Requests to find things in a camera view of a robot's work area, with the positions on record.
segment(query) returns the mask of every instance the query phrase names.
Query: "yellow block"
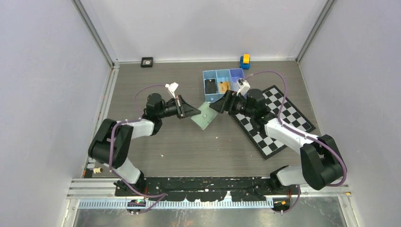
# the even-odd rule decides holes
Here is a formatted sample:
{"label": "yellow block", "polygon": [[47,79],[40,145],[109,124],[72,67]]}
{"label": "yellow block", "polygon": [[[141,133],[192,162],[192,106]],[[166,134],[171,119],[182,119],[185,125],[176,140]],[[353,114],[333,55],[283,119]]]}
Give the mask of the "yellow block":
{"label": "yellow block", "polygon": [[249,64],[249,54],[244,54],[244,64]]}

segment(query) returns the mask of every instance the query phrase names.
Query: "gray wood tabletop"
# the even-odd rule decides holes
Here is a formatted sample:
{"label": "gray wood tabletop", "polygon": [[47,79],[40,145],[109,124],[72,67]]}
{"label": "gray wood tabletop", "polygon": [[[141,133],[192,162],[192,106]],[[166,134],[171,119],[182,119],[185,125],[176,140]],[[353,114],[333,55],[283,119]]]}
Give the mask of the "gray wood tabletop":
{"label": "gray wood tabletop", "polygon": [[[133,98],[144,87],[177,82],[176,94],[194,107],[204,101],[202,71],[238,68],[238,62],[155,63],[153,68],[139,64],[122,64],[115,84],[108,118],[137,119],[140,114]],[[318,128],[306,88],[295,61],[253,61],[245,74],[261,70],[281,73],[288,84],[288,98]],[[273,73],[254,76],[248,81],[251,88],[266,89],[276,85],[284,91],[281,79]],[[137,97],[143,110],[147,96],[160,93],[170,96],[166,88],[152,87]],[[285,148],[265,160],[241,128],[228,114],[219,114],[203,131],[190,118],[163,119],[159,133],[131,141],[128,158],[145,176],[268,176],[285,166],[300,164],[299,155]],[[94,177],[109,177],[105,171]]]}

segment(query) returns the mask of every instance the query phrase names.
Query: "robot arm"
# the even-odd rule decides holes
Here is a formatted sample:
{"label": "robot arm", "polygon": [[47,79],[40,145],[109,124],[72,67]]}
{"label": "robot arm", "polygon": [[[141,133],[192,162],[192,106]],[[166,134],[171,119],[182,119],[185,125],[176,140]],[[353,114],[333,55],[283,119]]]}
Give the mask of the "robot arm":
{"label": "robot arm", "polygon": [[[240,87],[249,89],[249,84],[238,81]],[[288,125],[283,127],[276,115],[270,112],[265,104],[265,98],[259,89],[250,89],[246,97],[244,92],[227,91],[218,101],[211,103],[210,108],[219,113],[228,112],[229,115],[243,114],[250,117],[251,124],[259,133],[270,136],[284,143],[301,156],[301,166],[284,166],[270,174],[271,187],[280,189],[292,184],[309,184],[312,188],[320,190],[323,187],[343,176],[338,160],[317,142],[319,140],[333,149],[341,157],[334,139],[329,135],[316,136],[300,131]],[[303,137],[288,130],[300,132]]]}
{"label": "robot arm", "polygon": [[200,110],[187,104],[181,95],[171,92],[170,88],[169,93],[173,98],[167,102],[158,93],[150,94],[142,118],[119,126],[114,138],[111,138],[112,129],[118,122],[111,119],[103,120],[89,146],[88,155],[109,167],[110,141],[114,139],[113,169],[138,191],[142,191],[144,187],[144,174],[127,158],[131,140],[156,135],[163,124],[162,118],[176,115],[177,118],[183,119],[201,113]]}

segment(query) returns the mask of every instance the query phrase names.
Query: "black and white checkered board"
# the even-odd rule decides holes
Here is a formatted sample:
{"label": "black and white checkered board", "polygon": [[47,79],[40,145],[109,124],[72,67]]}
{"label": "black and white checkered board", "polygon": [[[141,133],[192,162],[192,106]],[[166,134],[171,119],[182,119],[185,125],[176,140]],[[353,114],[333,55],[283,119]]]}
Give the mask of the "black and white checkered board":
{"label": "black and white checkered board", "polygon": [[[275,85],[273,85],[263,91],[263,96],[266,99],[266,105],[271,109],[272,112],[278,114],[284,94]],[[286,147],[283,143],[268,136],[263,136],[254,130],[250,123],[249,117],[245,117],[242,114],[237,114],[234,115],[233,118],[241,126],[242,130],[265,159],[270,158]],[[314,125],[294,106],[294,104],[292,104],[288,98],[286,98],[286,102],[284,103],[281,118],[284,122],[305,132],[311,132],[316,129]]]}

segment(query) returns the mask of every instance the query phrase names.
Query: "black phone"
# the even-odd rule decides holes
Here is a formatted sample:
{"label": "black phone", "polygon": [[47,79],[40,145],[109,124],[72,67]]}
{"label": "black phone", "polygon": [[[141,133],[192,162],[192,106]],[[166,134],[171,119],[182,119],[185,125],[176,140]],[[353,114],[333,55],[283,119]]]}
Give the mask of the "black phone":
{"label": "black phone", "polygon": [[206,79],[205,80],[205,94],[216,94],[217,93],[217,85],[216,79]]}

